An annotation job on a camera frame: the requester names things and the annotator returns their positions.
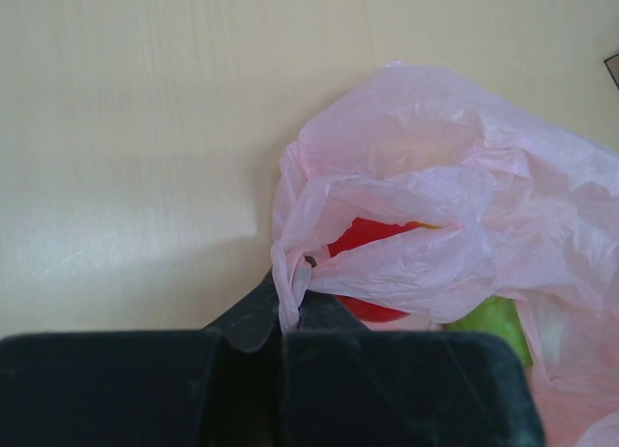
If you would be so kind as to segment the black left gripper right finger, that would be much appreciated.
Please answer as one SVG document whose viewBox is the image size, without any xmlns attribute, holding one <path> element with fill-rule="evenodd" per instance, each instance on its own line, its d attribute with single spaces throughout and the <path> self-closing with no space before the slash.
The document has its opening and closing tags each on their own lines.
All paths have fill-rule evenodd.
<svg viewBox="0 0 619 447">
<path fill-rule="evenodd" d="M 369 328 L 332 294 L 308 288 L 299 308 L 299 332 L 367 333 Z"/>
</svg>

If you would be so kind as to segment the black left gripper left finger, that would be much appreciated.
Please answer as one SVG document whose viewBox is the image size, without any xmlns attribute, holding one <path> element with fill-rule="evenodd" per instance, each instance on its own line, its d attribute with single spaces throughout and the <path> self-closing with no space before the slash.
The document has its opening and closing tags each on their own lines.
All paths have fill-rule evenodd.
<svg viewBox="0 0 619 447">
<path fill-rule="evenodd" d="M 218 331 L 228 344 L 243 353 L 261 351 L 268 343 L 281 338 L 279 297 L 272 271 L 226 312 L 204 327 Z"/>
</svg>

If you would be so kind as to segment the red apple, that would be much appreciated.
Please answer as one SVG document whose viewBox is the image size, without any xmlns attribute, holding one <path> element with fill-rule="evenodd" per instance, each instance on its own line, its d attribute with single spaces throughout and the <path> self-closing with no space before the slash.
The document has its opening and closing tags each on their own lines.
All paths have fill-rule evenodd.
<svg viewBox="0 0 619 447">
<path fill-rule="evenodd" d="M 361 280 L 372 282 L 375 274 L 381 279 L 382 271 L 403 256 L 405 234 L 418 229 L 435 229 L 435 226 L 421 222 L 397 224 L 356 218 L 338 239 L 327 246 L 335 266 L 351 267 L 343 275 L 353 283 L 344 285 L 337 298 L 356 318 L 369 323 L 388 323 L 409 316 L 407 312 L 389 308 L 389 299 L 381 296 L 385 292 L 372 288 L 365 290 Z"/>
</svg>

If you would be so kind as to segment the pink plastic bag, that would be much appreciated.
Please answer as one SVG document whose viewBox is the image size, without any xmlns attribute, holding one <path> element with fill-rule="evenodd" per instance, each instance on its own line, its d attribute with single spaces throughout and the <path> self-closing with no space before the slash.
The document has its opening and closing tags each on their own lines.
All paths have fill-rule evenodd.
<svg viewBox="0 0 619 447">
<path fill-rule="evenodd" d="M 554 446 L 618 442 L 618 156 L 436 67 L 395 62 L 311 119 L 280 161 L 271 258 L 283 331 L 356 218 L 421 222 L 361 280 L 389 308 L 457 321 L 515 301 Z"/>
</svg>

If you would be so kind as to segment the green fruit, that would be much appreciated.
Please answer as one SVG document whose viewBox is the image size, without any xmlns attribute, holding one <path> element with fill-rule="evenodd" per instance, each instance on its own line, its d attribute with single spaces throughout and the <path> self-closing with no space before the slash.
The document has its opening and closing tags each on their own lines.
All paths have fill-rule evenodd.
<svg viewBox="0 0 619 447">
<path fill-rule="evenodd" d="M 447 331 L 484 332 L 508 343 L 524 368 L 533 365 L 515 301 L 498 296 L 487 298 L 463 318 L 444 325 Z"/>
</svg>

